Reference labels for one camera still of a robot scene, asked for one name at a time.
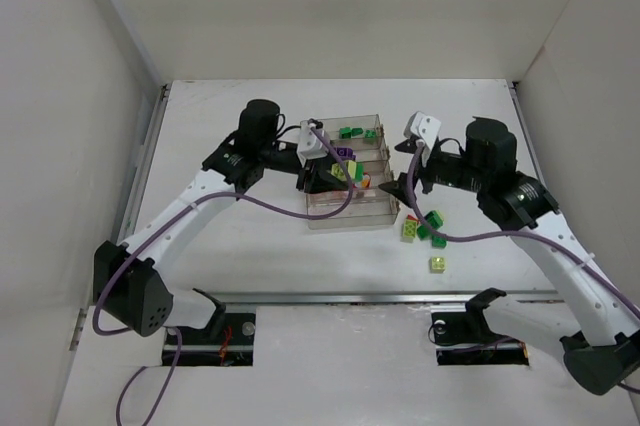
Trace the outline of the purple lotus lego brick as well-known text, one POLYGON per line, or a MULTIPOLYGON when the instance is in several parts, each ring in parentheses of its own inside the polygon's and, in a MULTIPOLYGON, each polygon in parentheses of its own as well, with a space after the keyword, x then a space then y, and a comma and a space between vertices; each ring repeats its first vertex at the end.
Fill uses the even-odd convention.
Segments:
POLYGON ((356 155, 353 149, 348 147, 337 147, 336 148, 337 155, 343 160, 356 160, 356 155))

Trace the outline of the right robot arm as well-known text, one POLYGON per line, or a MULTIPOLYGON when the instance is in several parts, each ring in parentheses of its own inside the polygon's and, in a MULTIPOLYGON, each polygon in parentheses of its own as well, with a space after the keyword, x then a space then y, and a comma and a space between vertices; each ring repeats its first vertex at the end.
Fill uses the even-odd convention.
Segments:
POLYGON ((432 237, 449 243, 510 238, 553 285, 573 318, 563 321, 488 288, 465 304, 477 342, 500 337, 522 341, 559 361, 586 391, 602 396, 639 368, 639 308, 606 277, 578 241, 559 204, 536 178, 517 169, 517 140, 507 126, 477 117, 456 153, 443 150, 441 123, 414 113, 397 151, 412 156, 407 172, 381 190, 408 206, 432 237), (472 192, 496 230, 442 235, 421 212, 415 188, 436 185, 472 192))

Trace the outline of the red flower lego brick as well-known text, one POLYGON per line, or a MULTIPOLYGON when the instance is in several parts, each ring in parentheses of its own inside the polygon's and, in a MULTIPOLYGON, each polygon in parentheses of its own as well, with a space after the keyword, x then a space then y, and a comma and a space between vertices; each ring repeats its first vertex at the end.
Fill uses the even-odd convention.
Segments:
POLYGON ((359 181, 353 184, 355 189, 369 189, 371 186, 371 175, 364 173, 359 181))

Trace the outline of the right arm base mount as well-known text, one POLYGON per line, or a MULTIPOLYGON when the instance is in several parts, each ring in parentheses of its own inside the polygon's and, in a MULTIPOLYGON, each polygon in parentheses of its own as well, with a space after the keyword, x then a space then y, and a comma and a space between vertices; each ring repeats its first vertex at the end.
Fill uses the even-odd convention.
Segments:
POLYGON ((492 332, 483 313, 507 293, 489 288, 463 304, 434 306, 427 339, 436 347, 438 366, 530 365, 524 343, 492 332))

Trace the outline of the green and lime brick top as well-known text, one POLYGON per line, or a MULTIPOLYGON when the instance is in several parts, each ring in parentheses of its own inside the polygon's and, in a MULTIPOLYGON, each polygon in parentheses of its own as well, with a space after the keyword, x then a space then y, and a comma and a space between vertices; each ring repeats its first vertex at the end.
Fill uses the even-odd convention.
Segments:
POLYGON ((347 177, 350 177, 353 182, 360 182, 364 177, 364 166, 359 162, 347 160, 344 161, 344 166, 334 163, 330 173, 341 181, 346 181, 347 177))

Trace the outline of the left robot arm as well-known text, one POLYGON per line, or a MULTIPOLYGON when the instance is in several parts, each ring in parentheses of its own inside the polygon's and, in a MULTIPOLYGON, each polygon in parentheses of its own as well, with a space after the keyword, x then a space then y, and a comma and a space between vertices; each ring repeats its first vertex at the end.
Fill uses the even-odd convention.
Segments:
POLYGON ((323 165, 331 159, 346 165, 331 145, 324 125, 309 119, 297 125, 296 142, 282 140, 280 107, 254 99, 242 110, 237 128, 209 154, 194 179, 156 218, 120 243, 105 241, 94 254, 92 327, 108 313, 121 323, 120 333, 148 337, 165 328, 178 335, 190 328, 216 337, 223 328, 225 305, 193 288, 171 290, 169 276, 178 257, 222 211, 238 201, 262 208, 268 203, 248 196, 265 170, 292 174, 298 189, 319 179, 322 191, 353 194, 352 180, 331 176, 323 165))

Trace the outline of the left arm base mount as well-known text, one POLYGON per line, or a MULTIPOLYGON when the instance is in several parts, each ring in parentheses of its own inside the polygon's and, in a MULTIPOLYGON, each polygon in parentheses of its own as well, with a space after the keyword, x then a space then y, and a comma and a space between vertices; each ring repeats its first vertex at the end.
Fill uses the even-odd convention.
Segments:
POLYGON ((253 365, 256 312, 232 309, 208 292, 193 292, 215 306, 204 328, 178 326, 182 347, 177 365, 182 367, 245 367, 253 365))

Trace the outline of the green stepped lego brick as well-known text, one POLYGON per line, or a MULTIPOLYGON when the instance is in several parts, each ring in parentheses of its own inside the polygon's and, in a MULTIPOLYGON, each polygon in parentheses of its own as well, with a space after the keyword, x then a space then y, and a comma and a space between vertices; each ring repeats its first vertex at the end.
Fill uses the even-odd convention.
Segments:
POLYGON ((339 139, 346 140, 352 137, 352 129, 350 127, 343 127, 339 129, 339 139))

